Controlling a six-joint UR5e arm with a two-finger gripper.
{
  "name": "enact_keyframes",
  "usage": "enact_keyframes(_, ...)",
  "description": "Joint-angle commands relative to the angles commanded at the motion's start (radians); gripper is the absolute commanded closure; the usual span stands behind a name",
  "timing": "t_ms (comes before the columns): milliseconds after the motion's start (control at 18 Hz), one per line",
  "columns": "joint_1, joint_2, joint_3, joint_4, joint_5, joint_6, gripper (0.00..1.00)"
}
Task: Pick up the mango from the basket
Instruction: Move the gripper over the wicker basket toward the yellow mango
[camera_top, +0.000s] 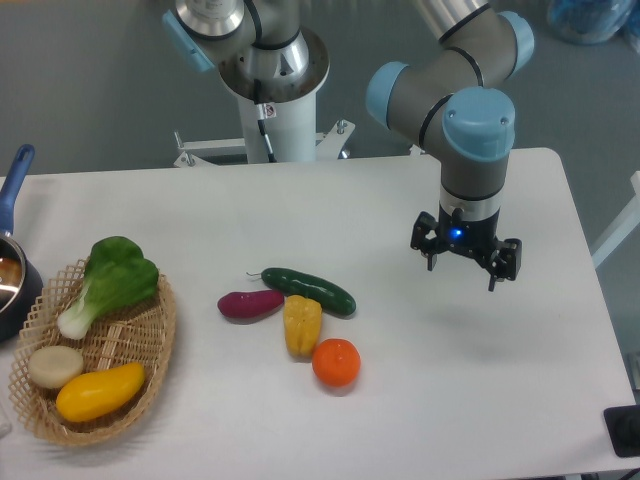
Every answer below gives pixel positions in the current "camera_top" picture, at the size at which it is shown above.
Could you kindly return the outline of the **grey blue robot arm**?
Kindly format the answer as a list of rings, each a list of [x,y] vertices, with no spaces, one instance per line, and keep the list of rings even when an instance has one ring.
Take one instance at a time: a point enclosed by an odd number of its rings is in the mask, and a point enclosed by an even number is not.
[[[534,36],[485,1],[419,1],[441,46],[424,68],[380,67],[366,89],[369,115],[440,164],[437,215],[421,213],[410,245],[429,263],[451,252],[492,282],[514,280],[521,243],[496,235],[515,108],[498,86],[530,59]],[[236,97],[252,163],[313,161],[316,94],[329,72],[323,41],[296,1],[177,1],[163,27],[197,71],[217,70]]]

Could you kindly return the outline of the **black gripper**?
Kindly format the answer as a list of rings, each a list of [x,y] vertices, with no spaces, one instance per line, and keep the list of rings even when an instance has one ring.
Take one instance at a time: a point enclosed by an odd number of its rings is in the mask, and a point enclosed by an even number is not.
[[[497,239],[499,214],[500,210],[497,210],[486,219],[467,221],[458,214],[447,213],[440,206],[437,221],[422,211],[413,225],[410,247],[426,259],[428,271],[434,270],[438,255],[445,252],[476,262],[488,262],[488,291],[493,292],[498,283],[516,280],[522,259],[520,239]]]

